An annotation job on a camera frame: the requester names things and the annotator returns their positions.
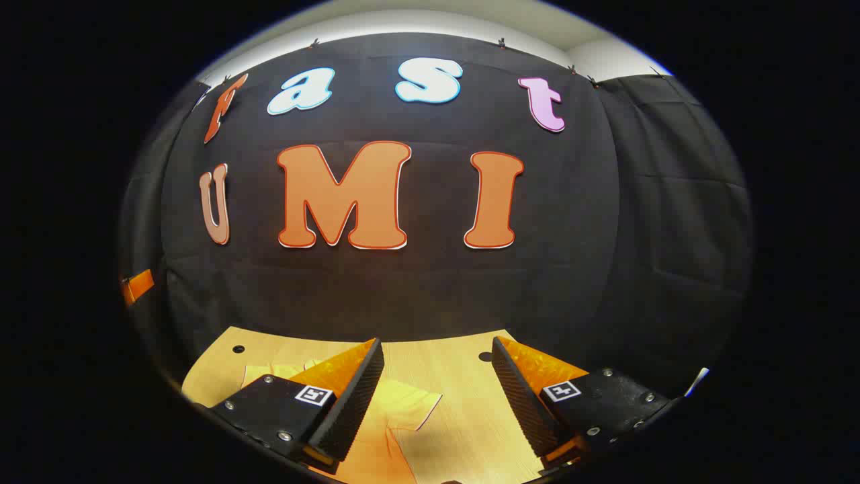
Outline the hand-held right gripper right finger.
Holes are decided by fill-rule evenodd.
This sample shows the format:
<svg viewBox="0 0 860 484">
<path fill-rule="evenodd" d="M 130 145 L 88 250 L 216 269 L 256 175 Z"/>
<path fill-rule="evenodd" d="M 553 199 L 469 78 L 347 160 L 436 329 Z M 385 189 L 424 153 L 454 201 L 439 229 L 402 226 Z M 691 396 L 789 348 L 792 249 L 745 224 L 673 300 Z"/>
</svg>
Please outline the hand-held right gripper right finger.
<svg viewBox="0 0 860 484">
<path fill-rule="evenodd" d="M 673 409 L 620 370 L 589 372 L 512 338 L 492 340 L 491 364 L 545 471 L 602 459 Z"/>
</svg>

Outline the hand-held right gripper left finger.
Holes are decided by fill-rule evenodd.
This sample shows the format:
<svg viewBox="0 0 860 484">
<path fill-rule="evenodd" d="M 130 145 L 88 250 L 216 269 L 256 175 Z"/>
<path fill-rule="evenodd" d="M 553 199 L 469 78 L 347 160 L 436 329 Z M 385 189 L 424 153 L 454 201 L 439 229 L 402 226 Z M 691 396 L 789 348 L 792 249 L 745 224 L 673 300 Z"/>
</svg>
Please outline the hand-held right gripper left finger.
<svg viewBox="0 0 860 484">
<path fill-rule="evenodd" d="M 210 413 L 282 459 L 314 468 L 346 460 L 383 374 L 372 338 L 295 376 L 264 374 Z"/>
</svg>

